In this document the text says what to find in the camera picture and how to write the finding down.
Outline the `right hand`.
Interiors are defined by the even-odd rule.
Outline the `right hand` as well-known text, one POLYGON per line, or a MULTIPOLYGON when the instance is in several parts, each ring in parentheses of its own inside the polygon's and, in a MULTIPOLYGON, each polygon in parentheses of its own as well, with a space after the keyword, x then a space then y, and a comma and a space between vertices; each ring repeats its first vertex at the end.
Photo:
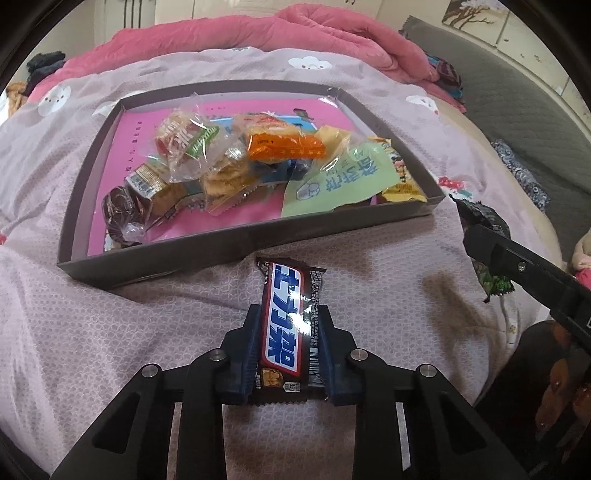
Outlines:
POLYGON ((590 355, 556 322, 552 324, 552 334, 564 357, 550 370, 549 386, 535 416, 539 434, 546 434, 567 407, 572 408, 584 428, 590 424, 590 355))

